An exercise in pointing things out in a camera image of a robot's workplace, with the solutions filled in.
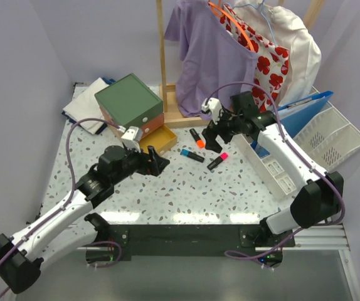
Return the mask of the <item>pink highlighter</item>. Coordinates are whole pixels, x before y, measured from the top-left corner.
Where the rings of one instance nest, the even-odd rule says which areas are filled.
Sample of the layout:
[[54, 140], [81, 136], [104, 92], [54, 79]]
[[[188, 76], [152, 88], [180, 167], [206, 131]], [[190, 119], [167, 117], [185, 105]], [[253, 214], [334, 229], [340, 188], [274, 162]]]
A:
[[216, 167], [218, 167], [223, 161], [227, 160], [228, 154], [226, 152], [220, 154], [215, 160], [207, 165], [209, 171], [212, 171]]

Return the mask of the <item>blue highlighter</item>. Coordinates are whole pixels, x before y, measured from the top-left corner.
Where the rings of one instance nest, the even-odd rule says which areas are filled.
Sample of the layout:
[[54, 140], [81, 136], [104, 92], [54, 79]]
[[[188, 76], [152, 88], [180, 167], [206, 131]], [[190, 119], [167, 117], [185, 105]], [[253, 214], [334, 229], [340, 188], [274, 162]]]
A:
[[195, 161], [197, 161], [197, 162], [204, 162], [204, 157], [198, 155], [198, 154], [195, 153], [195, 152], [191, 152], [191, 151], [189, 151], [189, 150], [182, 149], [182, 150], [180, 151], [180, 154], [181, 154], [182, 156], [188, 157], [188, 158], [190, 158], [190, 159], [192, 159], [192, 160], [195, 160]]

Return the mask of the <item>three-drawer desk organizer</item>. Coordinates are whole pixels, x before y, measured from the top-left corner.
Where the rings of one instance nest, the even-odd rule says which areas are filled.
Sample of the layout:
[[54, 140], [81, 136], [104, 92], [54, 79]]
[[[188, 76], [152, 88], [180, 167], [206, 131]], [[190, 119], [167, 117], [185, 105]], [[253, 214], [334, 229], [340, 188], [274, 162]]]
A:
[[163, 101], [133, 73], [97, 92], [95, 98], [105, 120], [143, 131], [143, 151], [151, 145], [162, 155], [177, 144], [177, 135], [164, 125]]

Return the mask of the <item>blue document folder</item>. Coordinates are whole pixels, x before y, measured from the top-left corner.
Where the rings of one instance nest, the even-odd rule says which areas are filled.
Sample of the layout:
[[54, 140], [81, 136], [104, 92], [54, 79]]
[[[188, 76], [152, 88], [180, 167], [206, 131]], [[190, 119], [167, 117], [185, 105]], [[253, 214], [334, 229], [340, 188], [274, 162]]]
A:
[[280, 121], [288, 134], [294, 138], [322, 110], [333, 94], [332, 91], [325, 91], [280, 107]]

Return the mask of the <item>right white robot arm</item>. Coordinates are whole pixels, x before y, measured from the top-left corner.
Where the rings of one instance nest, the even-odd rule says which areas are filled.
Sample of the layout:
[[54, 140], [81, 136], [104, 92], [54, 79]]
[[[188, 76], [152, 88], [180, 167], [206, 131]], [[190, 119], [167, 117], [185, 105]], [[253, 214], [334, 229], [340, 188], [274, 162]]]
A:
[[342, 193], [344, 179], [338, 172], [328, 172], [316, 163], [291, 138], [271, 111], [260, 112], [250, 92], [231, 97], [237, 110], [230, 112], [217, 98], [206, 99], [201, 111], [211, 117], [202, 131], [206, 148], [220, 153], [216, 138], [229, 143], [236, 135], [252, 138], [288, 175], [296, 192], [288, 208], [260, 221], [256, 238], [265, 246], [273, 246], [281, 234], [294, 228], [307, 229], [344, 211]]

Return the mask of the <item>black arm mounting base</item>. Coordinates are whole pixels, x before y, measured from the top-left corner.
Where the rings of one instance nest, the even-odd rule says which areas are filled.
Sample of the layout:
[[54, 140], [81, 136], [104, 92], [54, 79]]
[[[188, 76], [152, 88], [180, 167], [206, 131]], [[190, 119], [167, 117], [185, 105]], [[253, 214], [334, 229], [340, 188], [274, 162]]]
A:
[[97, 232], [96, 242], [113, 241], [122, 247], [121, 260], [133, 256], [203, 256], [219, 257], [240, 251], [256, 255], [259, 247], [271, 248], [291, 231], [258, 238], [257, 224], [112, 224]]

